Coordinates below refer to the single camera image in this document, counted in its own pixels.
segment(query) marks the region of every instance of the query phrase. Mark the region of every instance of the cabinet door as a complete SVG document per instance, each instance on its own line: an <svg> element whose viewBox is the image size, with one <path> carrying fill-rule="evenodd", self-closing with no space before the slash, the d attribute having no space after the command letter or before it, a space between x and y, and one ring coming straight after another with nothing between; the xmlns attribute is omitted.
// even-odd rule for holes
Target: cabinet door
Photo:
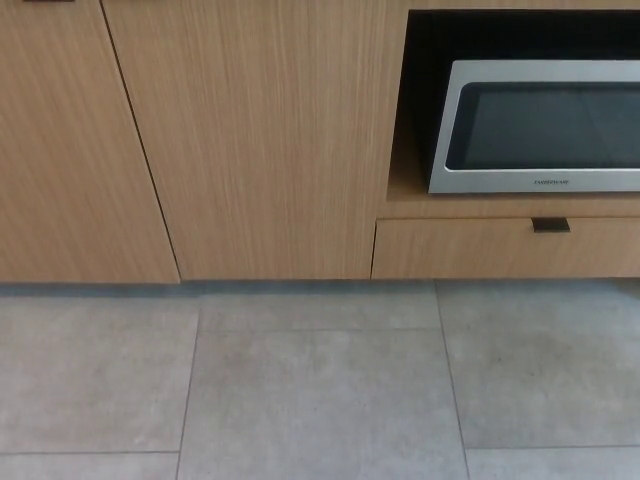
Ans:
<svg viewBox="0 0 640 480"><path fill-rule="evenodd" d="M0 282L175 282L98 0L0 2Z"/></svg>
<svg viewBox="0 0 640 480"><path fill-rule="evenodd" d="M104 2L184 278L369 278L402 3Z"/></svg>

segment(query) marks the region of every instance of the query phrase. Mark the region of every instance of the silver microwave frame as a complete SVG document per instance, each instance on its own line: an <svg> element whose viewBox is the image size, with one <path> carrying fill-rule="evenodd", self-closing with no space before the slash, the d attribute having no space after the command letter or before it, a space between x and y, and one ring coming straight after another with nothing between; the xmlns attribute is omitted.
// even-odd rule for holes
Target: silver microwave frame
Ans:
<svg viewBox="0 0 640 480"><path fill-rule="evenodd" d="M451 69L429 193L640 192L640 168L448 169L446 161L460 94L465 85L476 82L640 83L640 60L455 61Z"/></svg>

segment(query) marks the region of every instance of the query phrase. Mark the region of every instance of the black handle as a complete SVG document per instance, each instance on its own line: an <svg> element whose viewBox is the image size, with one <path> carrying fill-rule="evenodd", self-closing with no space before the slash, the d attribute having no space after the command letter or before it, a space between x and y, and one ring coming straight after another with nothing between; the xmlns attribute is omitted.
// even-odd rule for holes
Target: black handle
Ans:
<svg viewBox="0 0 640 480"><path fill-rule="evenodd" d="M532 218L533 231L535 233L569 233L571 227L564 217L538 217Z"/></svg>

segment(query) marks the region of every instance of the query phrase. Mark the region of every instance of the wood grain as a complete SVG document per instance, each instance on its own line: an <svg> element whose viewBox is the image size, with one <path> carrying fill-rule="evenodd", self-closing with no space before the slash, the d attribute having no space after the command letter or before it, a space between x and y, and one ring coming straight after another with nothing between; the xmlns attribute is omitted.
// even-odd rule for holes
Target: wood grain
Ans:
<svg viewBox="0 0 640 480"><path fill-rule="evenodd" d="M104 3L183 278L367 278L406 5Z"/></svg>
<svg viewBox="0 0 640 480"><path fill-rule="evenodd" d="M0 3L0 282L178 281L98 0Z"/></svg>
<svg viewBox="0 0 640 480"><path fill-rule="evenodd" d="M378 218L640 217L640 193L428 195L419 161L401 108Z"/></svg>
<svg viewBox="0 0 640 480"><path fill-rule="evenodd" d="M639 218L571 218L570 233L534 233L531 220L382 220L372 277L640 276Z"/></svg>

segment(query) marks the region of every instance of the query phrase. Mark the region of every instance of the microwave door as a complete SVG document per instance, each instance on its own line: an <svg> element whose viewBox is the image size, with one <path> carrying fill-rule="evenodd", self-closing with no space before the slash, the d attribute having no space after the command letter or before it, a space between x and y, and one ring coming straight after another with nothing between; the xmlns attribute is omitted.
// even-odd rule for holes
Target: microwave door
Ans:
<svg viewBox="0 0 640 480"><path fill-rule="evenodd" d="M640 61L459 61L430 193L640 191Z"/></svg>

